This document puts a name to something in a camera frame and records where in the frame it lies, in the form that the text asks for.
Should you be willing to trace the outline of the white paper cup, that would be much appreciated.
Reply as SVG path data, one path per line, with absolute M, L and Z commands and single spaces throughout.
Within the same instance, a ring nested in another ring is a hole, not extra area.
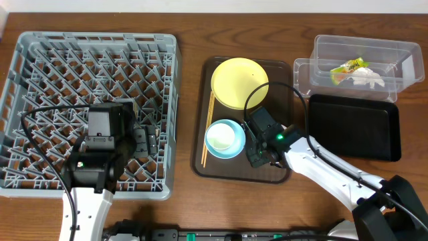
M 208 144 L 215 150 L 225 150 L 232 146 L 235 140 L 234 130 L 225 123 L 213 124 L 206 134 Z

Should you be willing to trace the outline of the green snack wrapper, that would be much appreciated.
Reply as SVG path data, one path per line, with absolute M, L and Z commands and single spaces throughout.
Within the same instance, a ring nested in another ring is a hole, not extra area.
M 359 68 L 366 68 L 368 66 L 369 63 L 365 62 L 362 58 L 349 60 L 341 66 L 331 69 L 330 78 L 333 84 L 339 85 L 346 78 L 347 74 L 351 74 Z

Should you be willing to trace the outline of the white paper napkin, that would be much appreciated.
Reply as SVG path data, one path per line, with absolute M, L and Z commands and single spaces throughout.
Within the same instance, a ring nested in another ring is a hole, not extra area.
M 358 68 L 352 73 L 354 85 L 367 85 L 374 90 L 376 85 L 385 87 L 385 81 L 379 74 L 372 71 L 370 68 Z

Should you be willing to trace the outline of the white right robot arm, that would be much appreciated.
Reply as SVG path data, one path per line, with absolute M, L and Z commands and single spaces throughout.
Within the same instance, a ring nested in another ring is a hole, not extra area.
M 269 161 L 306 176 L 351 211 L 353 220 L 314 240 L 426 240 L 427 211 L 413 186 L 364 172 L 320 146 L 295 126 L 267 118 L 244 120 L 251 161 Z

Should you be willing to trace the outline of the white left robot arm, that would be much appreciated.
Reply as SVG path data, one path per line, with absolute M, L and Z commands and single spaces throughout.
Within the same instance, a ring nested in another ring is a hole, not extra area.
M 156 128 L 140 125 L 137 115 L 131 100 L 88 107 L 88 132 L 77 138 L 61 170 L 72 201 L 63 208 L 61 240 L 101 240 L 128 161 L 156 154 Z

